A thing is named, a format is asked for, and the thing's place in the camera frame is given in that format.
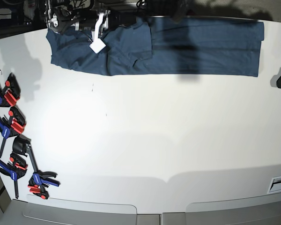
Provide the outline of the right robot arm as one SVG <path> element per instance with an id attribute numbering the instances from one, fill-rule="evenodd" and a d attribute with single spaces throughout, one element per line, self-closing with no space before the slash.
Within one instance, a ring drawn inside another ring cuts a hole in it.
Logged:
<path id="1" fill-rule="evenodd" d="M 90 0 L 84 6 L 83 0 L 41 0 L 44 6 L 44 20 L 49 29 L 63 35 L 70 28 L 76 31 L 90 31 L 89 47 L 99 53 L 106 47 L 102 36 L 106 31 L 118 27 L 129 27 L 137 22 L 133 13 L 121 12 L 110 7 L 114 1 Z"/>

